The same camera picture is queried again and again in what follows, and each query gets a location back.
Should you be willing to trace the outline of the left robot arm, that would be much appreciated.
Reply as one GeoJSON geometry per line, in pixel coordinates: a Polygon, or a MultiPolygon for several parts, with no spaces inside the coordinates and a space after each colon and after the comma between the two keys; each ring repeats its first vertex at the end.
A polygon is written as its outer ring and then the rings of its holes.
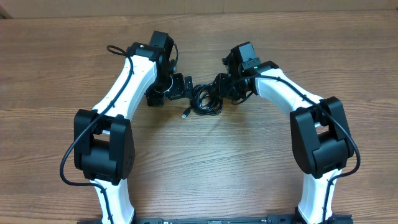
{"type": "Polygon", "coordinates": [[[155,31],[148,44],[135,42],[126,50],[107,50],[125,58],[124,67],[106,96],[91,110],[74,118],[74,141],[67,151],[74,165],[95,188],[102,217],[98,223],[133,223],[135,210],[128,196],[127,178],[135,160],[131,121],[142,100],[163,106],[165,100],[192,96],[192,79],[176,73],[177,45],[165,32],[155,31]]]}

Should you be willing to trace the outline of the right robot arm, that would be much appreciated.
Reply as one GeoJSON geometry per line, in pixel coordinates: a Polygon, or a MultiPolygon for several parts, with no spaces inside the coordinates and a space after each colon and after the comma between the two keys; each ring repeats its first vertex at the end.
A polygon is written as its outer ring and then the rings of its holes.
{"type": "Polygon", "coordinates": [[[272,102],[290,121],[294,159],[303,172],[302,196],[290,223],[352,223],[351,215],[336,215],[331,205],[336,182],[358,153],[342,102],[314,95],[290,80],[272,61],[262,62],[250,42],[237,45],[222,59],[211,93],[235,104],[249,95],[272,102]]]}

